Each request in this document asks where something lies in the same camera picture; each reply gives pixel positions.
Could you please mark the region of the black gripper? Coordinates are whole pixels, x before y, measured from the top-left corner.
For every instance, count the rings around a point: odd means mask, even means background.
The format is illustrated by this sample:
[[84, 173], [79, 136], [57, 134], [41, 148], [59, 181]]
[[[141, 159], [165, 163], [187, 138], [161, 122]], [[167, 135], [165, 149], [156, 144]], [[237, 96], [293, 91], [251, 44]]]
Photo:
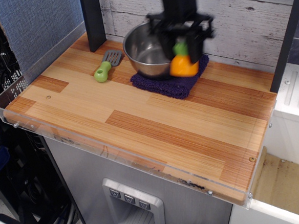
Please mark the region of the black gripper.
[[213, 17], [197, 12], [197, 0], [162, 0], [162, 4], [163, 12], [148, 14], [146, 18], [151, 33], [158, 37], [165, 57], [169, 60], [174, 58], [176, 35], [186, 34], [190, 61], [198, 62], [204, 41], [213, 38]]

